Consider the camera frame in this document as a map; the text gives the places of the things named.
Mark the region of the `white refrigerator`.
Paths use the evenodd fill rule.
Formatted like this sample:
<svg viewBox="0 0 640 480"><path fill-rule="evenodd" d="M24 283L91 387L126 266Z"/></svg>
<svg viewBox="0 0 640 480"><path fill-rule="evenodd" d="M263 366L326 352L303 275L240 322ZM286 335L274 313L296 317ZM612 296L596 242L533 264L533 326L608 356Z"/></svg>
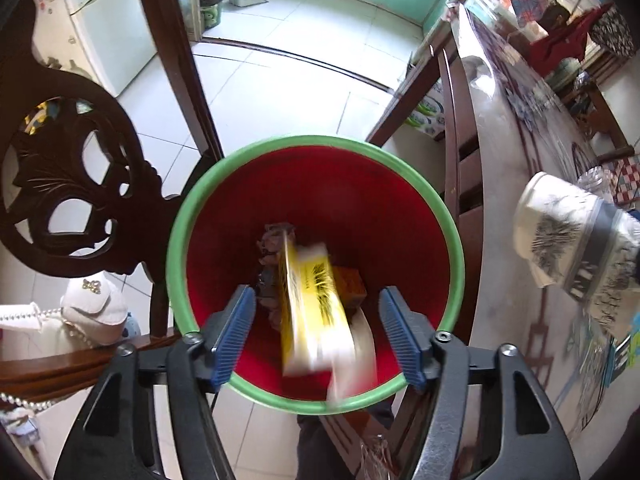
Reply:
<svg viewBox="0 0 640 480"><path fill-rule="evenodd" d="M119 96L156 53L141 0L34 0L32 44L44 66Z"/></svg>

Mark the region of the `white printed snack bag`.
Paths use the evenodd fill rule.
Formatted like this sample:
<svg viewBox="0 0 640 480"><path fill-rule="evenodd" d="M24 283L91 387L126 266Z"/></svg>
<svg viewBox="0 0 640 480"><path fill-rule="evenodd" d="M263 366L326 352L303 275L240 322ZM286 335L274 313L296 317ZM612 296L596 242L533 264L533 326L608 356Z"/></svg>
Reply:
<svg viewBox="0 0 640 480"><path fill-rule="evenodd" d="M562 288L612 337L630 333L639 313L638 219L541 171L518 201L513 244L540 288Z"/></svg>

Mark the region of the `white pearl handbag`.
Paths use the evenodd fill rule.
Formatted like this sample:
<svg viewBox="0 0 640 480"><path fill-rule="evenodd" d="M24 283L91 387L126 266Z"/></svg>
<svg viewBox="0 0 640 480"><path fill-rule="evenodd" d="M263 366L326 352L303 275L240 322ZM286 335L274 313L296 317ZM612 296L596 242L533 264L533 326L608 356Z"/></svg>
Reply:
<svg viewBox="0 0 640 480"><path fill-rule="evenodd" d="M1 308L1 333L23 341L27 353L1 359L1 405L35 413L50 408L96 380L99 345L60 308L34 302Z"/></svg>

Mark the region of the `floral patterned tablecloth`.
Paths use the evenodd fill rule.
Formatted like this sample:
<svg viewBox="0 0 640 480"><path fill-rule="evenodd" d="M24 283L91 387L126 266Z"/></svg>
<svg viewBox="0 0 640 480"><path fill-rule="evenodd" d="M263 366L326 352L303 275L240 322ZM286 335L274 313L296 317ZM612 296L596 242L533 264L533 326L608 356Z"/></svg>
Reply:
<svg viewBox="0 0 640 480"><path fill-rule="evenodd" d="M639 223L578 179L589 146L548 84L465 8L452 22L480 144L484 240L471 341L515 344L576 437L639 311Z"/></svg>

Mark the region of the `red hanging garment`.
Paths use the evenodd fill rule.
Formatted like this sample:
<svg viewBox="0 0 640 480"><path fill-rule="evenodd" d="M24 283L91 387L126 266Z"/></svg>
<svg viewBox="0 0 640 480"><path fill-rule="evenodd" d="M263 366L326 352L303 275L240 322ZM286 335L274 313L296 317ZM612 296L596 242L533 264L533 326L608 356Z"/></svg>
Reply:
<svg viewBox="0 0 640 480"><path fill-rule="evenodd" d="M563 25L530 45L526 61L541 76L548 76L566 58L585 58L588 32L591 26L608 10L612 3L605 3L579 15L570 24Z"/></svg>

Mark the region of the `yellow snack box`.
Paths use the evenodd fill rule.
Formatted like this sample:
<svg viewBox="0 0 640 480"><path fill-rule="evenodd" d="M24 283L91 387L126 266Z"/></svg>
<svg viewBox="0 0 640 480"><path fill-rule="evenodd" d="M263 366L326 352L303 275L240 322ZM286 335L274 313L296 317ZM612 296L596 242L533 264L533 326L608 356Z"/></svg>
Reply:
<svg viewBox="0 0 640 480"><path fill-rule="evenodd" d="M361 309L346 312L326 246L298 248L283 233L279 252L280 334L285 376L331 374L326 400L338 405L376 382L372 330Z"/></svg>

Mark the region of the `small black kitchen bin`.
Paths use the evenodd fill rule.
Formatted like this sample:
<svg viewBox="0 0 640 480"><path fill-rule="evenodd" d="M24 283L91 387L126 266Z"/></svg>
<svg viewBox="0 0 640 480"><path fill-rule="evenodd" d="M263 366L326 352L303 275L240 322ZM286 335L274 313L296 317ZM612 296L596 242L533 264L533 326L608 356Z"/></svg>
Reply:
<svg viewBox="0 0 640 480"><path fill-rule="evenodd" d="M221 20L220 5L224 0L200 0L202 27L209 30L216 27Z"/></svg>

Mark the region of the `white cap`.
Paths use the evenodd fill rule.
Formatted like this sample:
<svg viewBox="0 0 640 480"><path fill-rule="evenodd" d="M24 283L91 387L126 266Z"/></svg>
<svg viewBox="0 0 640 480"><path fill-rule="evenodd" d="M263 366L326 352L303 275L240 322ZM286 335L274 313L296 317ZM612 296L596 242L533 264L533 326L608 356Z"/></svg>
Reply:
<svg viewBox="0 0 640 480"><path fill-rule="evenodd" d="M128 308L122 292L103 272L72 278L60 300L64 321L98 346L109 346L126 334Z"/></svg>

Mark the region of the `black white patterned bag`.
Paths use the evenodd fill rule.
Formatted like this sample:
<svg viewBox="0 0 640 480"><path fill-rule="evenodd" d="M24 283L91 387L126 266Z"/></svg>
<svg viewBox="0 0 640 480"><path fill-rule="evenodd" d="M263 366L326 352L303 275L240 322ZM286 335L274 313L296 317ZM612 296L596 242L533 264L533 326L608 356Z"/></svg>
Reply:
<svg viewBox="0 0 640 480"><path fill-rule="evenodd" d="M619 58L633 58L638 51L631 29L623 14L611 6L589 29L590 39Z"/></svg>

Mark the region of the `red bin with green rim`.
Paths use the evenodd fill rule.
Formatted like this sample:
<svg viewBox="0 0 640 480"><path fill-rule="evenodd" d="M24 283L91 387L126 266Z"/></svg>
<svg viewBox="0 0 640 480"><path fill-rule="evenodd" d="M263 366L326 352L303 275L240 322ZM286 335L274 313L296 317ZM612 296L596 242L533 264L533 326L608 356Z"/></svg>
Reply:
<svg viewBox="0 0 640 480"><path fill-rule="evenodd" d="M378 296L393 286L433 326L456 325L464 255L439 194L403 160L369 143L290 136L242 148L195 182L172 227L166 285L179 330L198 330L235 289L256 284L258 240L276 223L290 224L301 245L325 244L334 266L359 273L376 347L375 382L329 404L328 373L283 375L280 336L258 310L230 387L268 408L304 415L362 410L405 388Z"/></svg>

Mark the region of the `dark carved wooden chair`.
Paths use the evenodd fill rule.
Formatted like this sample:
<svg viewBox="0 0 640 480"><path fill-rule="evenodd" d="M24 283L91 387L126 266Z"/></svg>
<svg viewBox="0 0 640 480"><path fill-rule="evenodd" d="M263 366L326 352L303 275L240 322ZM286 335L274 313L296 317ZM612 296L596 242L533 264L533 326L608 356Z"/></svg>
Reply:
<svg viewBox="0 0 640 480"><path fill-rule="evenodd" d="M167 296L169 234L182 197L163 196L126 110L99 84L32 53L34 0L1 0L1 148L16 157L17 196L1 206L1 243L58 281L145 270L148 350L178 334Z"/></svg>

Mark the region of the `clear plastic water bottle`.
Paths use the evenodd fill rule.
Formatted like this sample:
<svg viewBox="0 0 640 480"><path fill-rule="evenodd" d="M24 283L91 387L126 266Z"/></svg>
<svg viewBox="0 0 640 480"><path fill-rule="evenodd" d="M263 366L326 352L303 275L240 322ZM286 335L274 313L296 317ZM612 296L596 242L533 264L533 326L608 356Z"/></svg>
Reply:
<svg viewBox="0 0 640 480"><path fill-rule="evenodd" d="M612 190L613 174L602 166L595 166L582 174L577 185L583 190L600 197L607 203L614 204L615 198Z"/></svg>

